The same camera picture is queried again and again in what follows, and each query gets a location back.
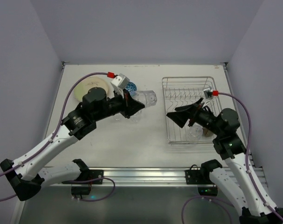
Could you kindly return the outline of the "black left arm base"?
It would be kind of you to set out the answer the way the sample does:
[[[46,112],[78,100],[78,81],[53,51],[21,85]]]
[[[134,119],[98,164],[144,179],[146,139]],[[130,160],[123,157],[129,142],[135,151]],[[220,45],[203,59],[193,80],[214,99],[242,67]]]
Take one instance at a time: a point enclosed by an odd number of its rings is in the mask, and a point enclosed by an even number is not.
[[[74,159],[73,162],[79,167],[80,171],[80,175],[74,181],[82,182],[101,178],[103,176],[103,170],[89,169],[89,167],[81,159]],[[96,180],[94,182],[84,183],[83,187],[71,187],[71,194],[72,196],[78,196],[82,199],[83,196],[90,194],[92,184],[102,184],[102,182],[102,180]]]

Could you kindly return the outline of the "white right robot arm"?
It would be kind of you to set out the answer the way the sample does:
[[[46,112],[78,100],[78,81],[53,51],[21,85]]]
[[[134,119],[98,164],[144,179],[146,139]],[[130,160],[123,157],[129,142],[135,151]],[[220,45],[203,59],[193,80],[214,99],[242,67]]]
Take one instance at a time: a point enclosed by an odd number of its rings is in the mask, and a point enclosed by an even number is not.
[[[230,168],[233,181],[217,160],[202,163],[200,171],[229,199],[239,214],[241,224],[282,224],[283,208],[277,207],[262,186],[249,162],[247,149],[236,130],[240,126],[237,112],[223,109],[218,116],[204,108],[202,100],[177,107],[167,113],[179,127],[199,124],[215,134],[214,149]]]

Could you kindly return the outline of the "cream plate rearmost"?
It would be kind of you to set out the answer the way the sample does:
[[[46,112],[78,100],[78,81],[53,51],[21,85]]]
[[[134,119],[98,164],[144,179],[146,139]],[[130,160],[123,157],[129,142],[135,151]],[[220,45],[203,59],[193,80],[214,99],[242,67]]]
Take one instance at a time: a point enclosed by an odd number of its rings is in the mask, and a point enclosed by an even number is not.
[[[79,84],[77,84],[74,88],[75,99],[81,102],[83,96],[87,94],[90,89],[96,87],[104,89],[106,94],[109,93],[108,83],[104,79],[99,77],[88,77],[81,81]]]

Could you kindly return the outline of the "clear glass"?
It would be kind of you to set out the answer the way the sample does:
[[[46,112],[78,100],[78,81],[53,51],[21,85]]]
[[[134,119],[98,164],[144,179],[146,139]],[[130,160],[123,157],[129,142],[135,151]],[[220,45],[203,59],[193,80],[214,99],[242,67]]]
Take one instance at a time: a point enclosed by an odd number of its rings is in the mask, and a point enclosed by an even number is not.
[[[203,129],[200,125],[194,125],[186,129],[186,141],[200,141],[203,135]]]
[[[154,91],[134,91],[131,96],[133,99],[143,103],[145,108],[155,106],[157,103],[157,96]]]
[[[113,121],[115,122],[120,122],[123,120],[123,116],[120,113],[113,115],[112,118],[113,118]]]
[[[142,119],[142,111],[139,111],[130,117],[130,121],[134,123],[138,123],[141,119]]]

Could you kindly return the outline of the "brown striped ceramic cup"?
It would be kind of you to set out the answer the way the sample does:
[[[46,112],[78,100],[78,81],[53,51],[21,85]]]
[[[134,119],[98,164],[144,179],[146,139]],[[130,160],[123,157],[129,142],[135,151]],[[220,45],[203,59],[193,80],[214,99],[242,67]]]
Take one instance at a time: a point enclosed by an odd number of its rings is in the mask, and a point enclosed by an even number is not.
[[[208,129],[203,128],[202,130],[203,130],[203,136],[204,137],[211,137],[211,136],[213,136],[213,133],[211,131],[209,131]]]

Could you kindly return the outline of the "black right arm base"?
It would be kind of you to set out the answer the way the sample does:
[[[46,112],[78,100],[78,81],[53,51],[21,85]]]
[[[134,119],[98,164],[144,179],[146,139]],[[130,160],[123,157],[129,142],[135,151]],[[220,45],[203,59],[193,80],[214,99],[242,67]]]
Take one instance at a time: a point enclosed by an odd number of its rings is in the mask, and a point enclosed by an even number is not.
[[[205,177],[200,168],[193,164],[185,170],[185,180],[187,185],[196,185],[197,191],[201,196],[217,196],[218,188],[208,177]]]

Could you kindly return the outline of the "blue patterned bowl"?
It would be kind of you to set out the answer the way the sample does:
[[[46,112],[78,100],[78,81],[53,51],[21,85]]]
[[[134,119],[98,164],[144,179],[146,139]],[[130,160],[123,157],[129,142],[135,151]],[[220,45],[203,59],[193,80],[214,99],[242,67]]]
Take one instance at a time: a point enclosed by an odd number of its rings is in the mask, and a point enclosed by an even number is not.
[[[129,82],[125,89],[133,96],[136,94],[137,86],[133,82]]]

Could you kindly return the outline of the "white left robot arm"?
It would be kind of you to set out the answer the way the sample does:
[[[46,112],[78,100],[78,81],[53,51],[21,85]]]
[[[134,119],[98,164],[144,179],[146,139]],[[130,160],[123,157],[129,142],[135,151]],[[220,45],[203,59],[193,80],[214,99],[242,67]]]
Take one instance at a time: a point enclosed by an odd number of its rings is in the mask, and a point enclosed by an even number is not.
[[[118,113],[130,118],[144,108],[145,105],[133,99],[127,90],[123,95],[115,93],[113,98],[107,98],[104,89],[92,88],[50,136],[22,157],[3,160],[0,167],[20,201],[34,197],[52,184],[90,183],[91,171],[81,159],[74,159],[62,167],[45,168],[45,165],[95,130],[96,122]]]

